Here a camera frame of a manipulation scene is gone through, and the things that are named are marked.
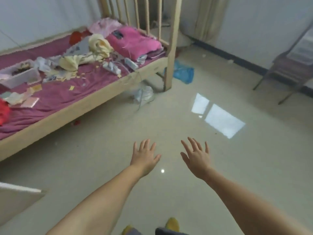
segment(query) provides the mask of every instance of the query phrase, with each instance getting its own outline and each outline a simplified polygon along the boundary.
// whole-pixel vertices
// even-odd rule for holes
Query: storage box
[[[10,66],[10,67],[7,67],[7,68],[0,70],[0,74],[10,75],[6,79],[0,79],[0,84],[7,87],[7,88],[12,89],[18,85],[23,84],[24,82],[34,81],[34,79],[37,79],[38,81],[40,81],[41,80],[40,74],[39,74],[38,70],[34,69],[34,68],[31,68],[25,72],[19,73],[19,74],[14,75],[14,76],[12,75],[12,73],[14,71],[17,71],[18,68],[24,63],[30,63],[31,67],[34,66],[33,60],[29,59],[29,60],[17,63],[13,66]]]

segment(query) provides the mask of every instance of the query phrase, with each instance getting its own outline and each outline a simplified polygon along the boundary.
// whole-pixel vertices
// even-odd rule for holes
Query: dark gray baseboard
[[[191,37],[191,39],[195,42],[194,43],[195,45],[197,45],[197,46],[199,46],[199,47],[201,47],[201,48],[203,48],[203,49],[205,49],[207,51],[210,51],[210,52],[212,52],[212,53],[214,53],[214,54],[216,54],[216,55],[218,55],[218,56],[220,56],[220,57],[222,57],[224,59],[227,59],[227,60],[228,59],[233,59],[234,63],[236,63],[237,65],[239,65],[239,66],[241,66],[243,68],[246,68],[246,69],[248,69],[250,71],[253,71],[253,72],[255,72],[255,73],[257,73],[257,74],[259,74],[261,76],[264,76],[266,74],[266,72],[268,71],[264,67],[258,66],[258,65],[254,64],[254,63],[250,63],[247,60],[244,60],[244,59],[241,59],[241,58],[239,58],[239,57],[237,57],[235,55],[229,54],[228,52],[225,52],[225,51],[220,50],[220,49],[218,49],[216,47],[213,47],[213,46],[211,46],[211,45],[209,45],[207,43],[204,43],[204,42],[202,42],[200,40],[194,39],[192,37]],[[287,79],[287,78],[285,78],[285,77],[283,77],[283,76],[281,76],[281,75],[279,75],[277,73],[273,73],[271,75],[271,77],[273,79],[283,83],[283,84],[288,85],[288,86],[295,85],[295,83],[293,81],[291,81],[290,79]],[[309,97],[311,97],[311,98],[313,98],[313,89],[310,88],[310,87],[303,86],[301,88],[300,92],[305,94],[305,95],[307,95],[307,96],[309,96]]]

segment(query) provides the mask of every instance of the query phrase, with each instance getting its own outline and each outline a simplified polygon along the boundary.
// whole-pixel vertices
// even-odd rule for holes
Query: yellow shoe
[[[177,219],[169,218],[169,220],[167,221],[167,223],[165,225],[165,228],[179,233],[179,223],[178,223]]]
[[[124,228],[123,232],[121,235],[126,235],[129,231],[131,231],[133,229],[132,225],[127,225],[126,228]]]

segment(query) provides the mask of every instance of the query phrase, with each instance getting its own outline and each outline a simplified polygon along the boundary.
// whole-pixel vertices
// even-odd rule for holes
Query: gray pants
[[[127,235],[142,235],[137,229],[133,228],[127,233]],[[155,231],[155,235],[187,235],[185,233],[178,233],[164,227],[159,227]]]

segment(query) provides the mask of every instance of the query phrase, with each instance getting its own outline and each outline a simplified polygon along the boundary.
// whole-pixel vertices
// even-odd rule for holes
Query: purple bed sheet
[[[34,53],[35,56],[41,56],[43,58],[61,55],[70,47],[68,42],[69,36],[66,36],[39,47],[32,48],[30,51]],[[0,69],[9,67],[27,59],[35,60],[35,56],[25,50],[7,55],[1,55]],[[147,60],[141,67],[157,60],[158,58]],[[95,68],[95,65],[97,64],[100,63],[80,66],[77,74],[80,75],[80,78],[65,80],[64,82],[52,81],[42,84],[42,90],[33,94],[34,97],[39,97],[39,101],[33,108],[11,108],[9,120],[4,123],[3,126],[0,126],[0,140],[9,137],[10,135],[118,80],[116,75],[106,71],[101,66],[99,68]],[[122,77],[128,74],[123,67],[121,67],[121,70]],[[14,89],[8,90],[0,85],[0,93],[5,91],[24,93],[28,87],[29,85],[24,83]]]

